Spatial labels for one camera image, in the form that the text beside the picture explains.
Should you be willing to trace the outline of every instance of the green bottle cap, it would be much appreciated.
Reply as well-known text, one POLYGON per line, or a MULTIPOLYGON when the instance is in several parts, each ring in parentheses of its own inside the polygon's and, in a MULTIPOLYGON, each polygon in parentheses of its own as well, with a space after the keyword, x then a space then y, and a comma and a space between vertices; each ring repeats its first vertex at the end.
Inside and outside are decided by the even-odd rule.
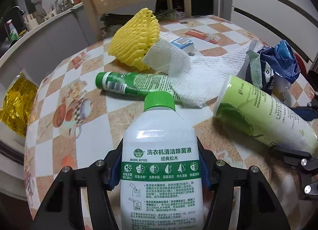
POLYGON ((99 89, 104 89, 102 82, 103 82, 103 77, 105 74, 106 74, 105 72, 100 72, 96 76, 95 84, 96 84, 97 88, 99 88, 99 89))
POLYGON ((175 111, 175 101, 170 93, 164 91, 155 91, 149 93, 145 98, 143 111, 152 107, 168 107, 175 111))

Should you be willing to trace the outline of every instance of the metal screw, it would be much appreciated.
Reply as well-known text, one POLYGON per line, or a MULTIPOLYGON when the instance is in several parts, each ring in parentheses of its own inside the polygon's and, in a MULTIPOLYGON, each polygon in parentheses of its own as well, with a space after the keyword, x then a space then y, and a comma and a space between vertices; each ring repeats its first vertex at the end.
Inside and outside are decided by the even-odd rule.
POLYGON ((253 173, 257 173, 260 169, 258 169, 257 166, 252 166, 251 170, 252 170, 253 173))
POLYGON ((225 165, 225 162, 223 160, 217 160, 216 164, 218 166, 224 166, 225 165))
POLYGON ((300 161, 302 166, 305 166, 307 164, 307 160, 304 158, 300 161))
POLYGON ((305 187, 305 193, 306 194, 308 194, 310 191, 311 191, 311 186, 310 185, 307 185, 306 187, 305 187))
POLYGON ((62 168, 62 172, 67 173, 71 168, 67 165, 62 168))
POLYGON ((96 164, 97 166, 103 166, 103 165, 105 164, 105 162, 104 162, 104 160, 97 160, 97 161, 95 162, 95 164, 96 164))

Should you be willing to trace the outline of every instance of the icon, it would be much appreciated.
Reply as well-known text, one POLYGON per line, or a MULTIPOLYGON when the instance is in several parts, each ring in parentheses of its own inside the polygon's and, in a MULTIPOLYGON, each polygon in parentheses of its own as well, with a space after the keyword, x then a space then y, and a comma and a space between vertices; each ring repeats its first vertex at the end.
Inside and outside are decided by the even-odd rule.
POLYGON ((167 164, 166 169, 164 169, 166 173, 171 173, 171 166, 167 164))
POLYGON ((131 164, 125 164, 124 166, 124 172, 129 173, 131 171, 131 164))
POLYGON ((133 188, 133 196, 134 196, 134 194, 135 194, 135 197, 136 197, 136 198, 141 197, 141 195, 140 195, 140 191, 141 191, 141 190, 137 190, 136 186, 133 185, 132 183, 130 184, 130 186, 133 188))
POLYGON ((196 163, 196 162, 193 162, 191 165, 190 165, 190 168, 192 171, 196 171, 199 169, 199 165, 196 163))
POLYGON ((184 171, 185 171, 184 165, 183 165, 182 163, 180 163, 178 172, 179 172, 179 173, 182 173, 182 172, 184 172, 184 171))
POLYGON ((145 167, 140 164, 136 167, 137 173, 144 173, 145 172, 145 167))
POLYGON ((149 171, 151 173, 157 173, 159 171, 159 167, 153 164, 152 166, 150 166, 149 171))
POLYGON ((129 198, 134 203, 134 210, 141 210, 141 202, 138 200, 133 200, 132 198, 129 198))

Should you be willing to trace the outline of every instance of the light green can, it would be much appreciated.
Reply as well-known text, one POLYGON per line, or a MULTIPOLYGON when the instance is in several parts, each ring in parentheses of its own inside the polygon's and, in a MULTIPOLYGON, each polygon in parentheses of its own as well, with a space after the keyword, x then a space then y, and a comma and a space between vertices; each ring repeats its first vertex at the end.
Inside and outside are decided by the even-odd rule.
POLYGON ((214 116, 268 146, 318 150, 313 128, 279 100, 236 77, 229 77, 214 105, 214 116))

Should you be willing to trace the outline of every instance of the white paper towel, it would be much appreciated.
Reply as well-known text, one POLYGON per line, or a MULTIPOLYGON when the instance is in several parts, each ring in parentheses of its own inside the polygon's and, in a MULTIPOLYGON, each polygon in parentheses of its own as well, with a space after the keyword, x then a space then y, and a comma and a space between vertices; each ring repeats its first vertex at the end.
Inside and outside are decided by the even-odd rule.
POLYGON ((153 69, 167 73, 174 91, 183 103, 200 106, 218 96, 228 76, 245 79, 249 63, 246 52, 259 51, 263 44, 252 39, 244 46, 218 57, 191 57, 167 41, 159 41, 144 60, 153 69))

